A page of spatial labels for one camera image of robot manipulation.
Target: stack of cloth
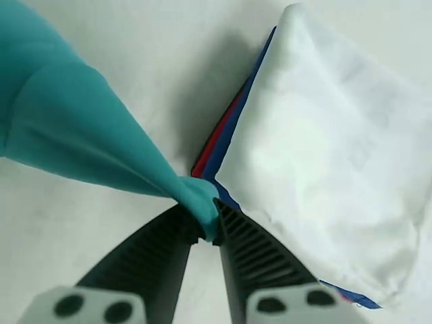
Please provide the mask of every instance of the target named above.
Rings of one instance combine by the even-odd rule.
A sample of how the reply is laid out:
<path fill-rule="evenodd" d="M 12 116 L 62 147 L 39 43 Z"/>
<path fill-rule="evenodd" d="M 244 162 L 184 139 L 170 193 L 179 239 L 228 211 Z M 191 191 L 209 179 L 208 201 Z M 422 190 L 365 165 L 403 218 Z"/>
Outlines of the stack of cloth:
<path fill-rule="evenodd" d="M 431 107 L 291 5 L 192 176 L 214 183 L 347 299 L 367 308 L 426 302 Z"/>

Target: white cloth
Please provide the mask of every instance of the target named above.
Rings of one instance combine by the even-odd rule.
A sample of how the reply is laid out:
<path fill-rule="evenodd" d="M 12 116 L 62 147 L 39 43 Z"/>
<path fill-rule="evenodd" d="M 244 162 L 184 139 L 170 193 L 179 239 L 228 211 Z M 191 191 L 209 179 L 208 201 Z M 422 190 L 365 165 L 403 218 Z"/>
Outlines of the white cloth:
<path fill-rule="evenodd" d="M 428 244 L 431 177 L 432 102 L 287 7 L 217 181 L 318 278 L 385 306 Z"/>

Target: blue fabric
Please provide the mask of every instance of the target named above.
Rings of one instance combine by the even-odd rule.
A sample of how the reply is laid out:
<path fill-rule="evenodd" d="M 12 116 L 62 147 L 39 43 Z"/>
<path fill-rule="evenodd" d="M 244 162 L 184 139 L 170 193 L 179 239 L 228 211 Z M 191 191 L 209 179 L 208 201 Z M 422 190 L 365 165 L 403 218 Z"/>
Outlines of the blue fabric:
<path fill-rule="evenodd" d="M 342 288 L 339 288 L 335 285 L 332 285 L 331 283 L 325 282 L 323 280 L 320 280 L 320 282 L 326 286 L 335 288 L 343 297 L 351 300 L 352 302 L 355 302 L 359 305 L 362 305 L 369 309 L 379 309 L 381 308 L 377 303 L 373 302 L 369 298 L 367 298 L 365 295 L 357 294 L 356 292 L 350 292 L 349 290 L 345 290 Z"/>
<path fill-rule="evenodd" d="M 0 157 L 70 179 L 171 197 L 217 232 L 216 188 L 178 177 L 98 71 L 34 11 L 0 0 Z"/>
<path fill-rule="evenodd" d="M 238 210 L 240 210 L 240 206 L 238 205 L 238 203 L 236 203 L 233 200 L 233 198 L 231 198 L 228 191 L 219 182 L 216 181 L 215 176 L 216 173 L 219 171 L 223 158 L 225 157 L 225 154 L 228 150 L 228 146 L 230 145 L 231 142 L 231 137 L 234 133 L 234 130 L 236 129 L 238 118 L 240 117 L 243 107 L 246 104 L 250 89 L 252 88 L 255 77 L 257 76 L 259 67 L 263 62 L 265 53 L 269 48 L 275 30 L 276 27 L 271 31 L 270 36 L 267 39 L 267 42 L 265 43 L 264 48 L 255 63 L 252 74 L 244 86 L 244 92 L 242 98 L 239 100 L 237 107 L 234 109 L 231 116 L 229 117 L 219 139 L 216 142 L 215 148 L 213 149 L 213 152 L 211 153 L 209 160 L 207 161 L 204 171 L 201 175 L 203 179 L 210 181 L 212 184 L 216 186 L 216 189 L 219 191 L 220 198 L 224 203 Z"/>

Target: white background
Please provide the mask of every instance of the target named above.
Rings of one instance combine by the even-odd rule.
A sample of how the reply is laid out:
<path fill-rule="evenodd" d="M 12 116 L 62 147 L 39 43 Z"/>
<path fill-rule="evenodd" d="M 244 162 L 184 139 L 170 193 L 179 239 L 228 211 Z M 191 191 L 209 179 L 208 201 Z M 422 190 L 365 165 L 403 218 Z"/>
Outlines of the white background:
<path fill-rule="evenodd" d="M 25 2 L 108 79 L 183 174 L 290 3 Z M 430 1 L 307 3 L 361 51 L 430 92 Z M 76 283 L 124 238 L 172 204 L 0 160 L 0 323 L 15 323 L 38 292 Z M 366 313 L 377 323 L 396 324 L 412 323 L 410 311 Z M 192 249 L 174 323 L 230 323 L 219 253 L 208 244 Z"/>

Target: red fabric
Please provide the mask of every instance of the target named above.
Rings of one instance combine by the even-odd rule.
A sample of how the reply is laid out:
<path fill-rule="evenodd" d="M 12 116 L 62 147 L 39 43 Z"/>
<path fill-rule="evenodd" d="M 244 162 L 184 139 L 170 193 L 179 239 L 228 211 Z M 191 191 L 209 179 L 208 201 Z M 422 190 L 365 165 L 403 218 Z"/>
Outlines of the red fabric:
<path fill-rule="evenodd" d="M 223 115 L 219 123 L 216 125 L 216 128 L 213 130 L 213 133 L 210 135 L 206 147 L 202 151 L 201 156 L 199 157 L 198 161 L 195 164 L 194 169 L 191 172 L 192 177 L 201 178 L 201 175 L 204 171 L 204 168 L 207 164 L 207 161 L 209 160 L 211 153 L 213 152 L 216 142 L 219 139 L 219 136 L 221 135 L 227 120 L 230 118 L 230 115 L 237 107 L 238 101 L 242 97 L 242 94 L 243 94 L 243 90 L 241 90 L 236 95 L 236 98 L 234 98 L 234 100 L 231 102 L 231 105 L 228 107 L 227 111 L 225 112 L 225 114 Z"/>

